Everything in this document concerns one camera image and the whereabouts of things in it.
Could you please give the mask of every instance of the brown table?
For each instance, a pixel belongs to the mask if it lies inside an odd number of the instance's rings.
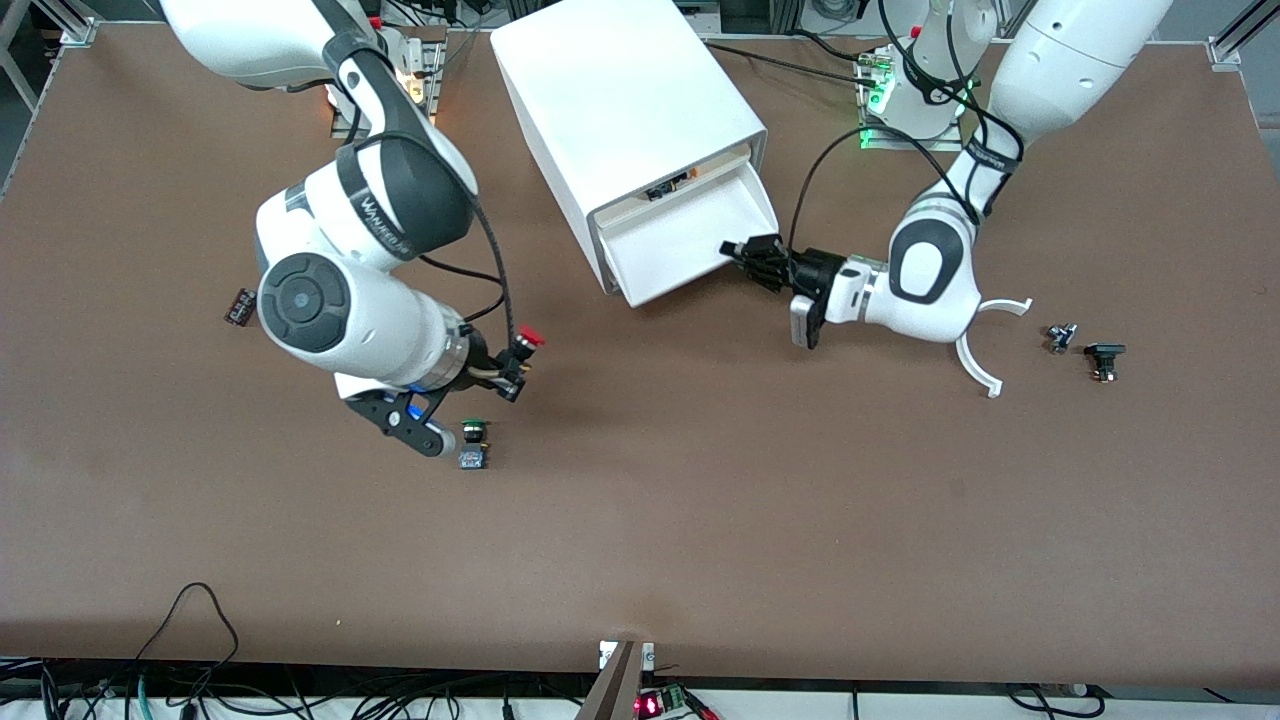
[[[847,87],[722,60],[786,222]],[[216,78],[163,27],[67,53],[0,205],[0,653],[131,656],[202,579],[244,660],[586,670],[630,635],[684,674],[1280,687],[1280,188],[1203,49],[1147,49],[1001,197],[980,286],[1036,305],[977,323],[991,401],[882,328],[792,347],[786,300],[732,269],[602,295],[479,38],[439,127],[549,345],[518,404],[443,406],[494,420],[476,474],[221,320],[257,204],[333,154],[321,104]],[[800,245],[882,256],[931,173],[838,151]],[[479,231],[443,258],[489,261]],[[1064,320],[1129,345],[1116,384],[1041,348]],[[156,655],[224,643],[191,602]]]

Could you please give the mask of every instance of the connector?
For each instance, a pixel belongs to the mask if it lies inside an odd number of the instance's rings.
[[[1116,380],[1116,356],[1123,355],[1125,346],[1117,342],[1094,342],[1084,348],[1084,354],[1093,357],[1097,365],[1093,370],[1093,379],[1100,383],[1114,383]]]

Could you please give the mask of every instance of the white box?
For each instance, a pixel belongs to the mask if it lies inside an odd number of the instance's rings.
[[[723,265],[723,241],[777,232],[764,124],[671,0],[562,0],[495,29],[493,49],[605,292],[635,307]]]

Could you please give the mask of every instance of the electronic component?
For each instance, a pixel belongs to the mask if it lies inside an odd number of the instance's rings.
[[[253,316],[255,307],[257,307],[257,293],[242,287],[239,295],[236,296],[236,302],[223,319],[243,328],[248,324],[248,319]]]
[[[1093,379],[1100,383],[1114,383],[1116,380],[1116,355],[1123,355],[1125,346],[1117,342],[1094,342],[1084,348],[1084,354],[1093,357],[1096,365]]]
[[[1071,345],[1071,340],[1075,338],[1075,332],[1080,329],[1075,323],[1062,323],[1061,325],[1053,325],[1044,331],[1048,336],[1048,351],[1053,355],[1062,355],[1066,352],[1066,347]]]
[[[636,698],[636,720],[650,720],[685,705],[685,691],[671,684],[655,691],[645,691]]]
[[[666,181],[659,182],[658,184],[650,187],[649,190],[644,191],[644,195],[650,201],[653,201],[653,200],[660,200],[666,195],[676,192],[676,190],[680,188],[680,183],[682,183],[682,182],[685,182],[685,181],[687,181],[690,178],[696,178],[696,177],[698,177],[698,169],[696,168],[694,168],[692,170],[686,170],[686,172],[680,173],[678,176],[676,176],[673,178],[666,179]]]
[[[489,466],[489,423],[480,418],[462,420],[462,451],[458,454],[458,468],[462,470],[484,470]]]

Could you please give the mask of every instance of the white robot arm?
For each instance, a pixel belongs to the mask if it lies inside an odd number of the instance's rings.
[[[161,5],[218,74],[253,88],[333,78],[369,118],[366,141],[259,208],[259,314],[278,346],[334,373],[342,398],[385,434],[428,456],[452,451],[453,434],[431,419],[444,396],[480,386],[515,401],[540,345],[508,323],[508,347],[490,357],[457,311],[389,274],[467,233],[480,213],[471,168],[404,94],[356,3]]]
[[[812,249],[788,254],[772,237],[726,243],[722,251],[762,284],[795,290],[791,313],[797,345],[814,347],[827,322],[876,323],[920,340],[956,341],[982,304],[973,269],[979,223],[1018,169],[1023,149],[1084,115],[1138,55],[1170,4],[1041,0],[1005,53],[988,117],[952,163],[947,181],[925,188],[906,210],[890,241],[887,263]],[[934,26],[946,20],[936,5],[929,15]],[[982,27],[972,19],[980,19],[984,5],[984,0],[956,0],[951,12],[969,18],[966,26]],[[925,26],[916,44],[937,37],[936,29]],[[934,42],[919,55],[928,54],[931,67],[938,67],[938,53]],[[954,67],[950,56],[945,63],[943,68]],[[968,64],[961,69],[970,69],[977,55],[970,53],[961,63]],[[955,77],[952,69],[933,82],[946,85]],[[908,91],[908,99],[919,104],[914,90],[900,86],[897,91]]]

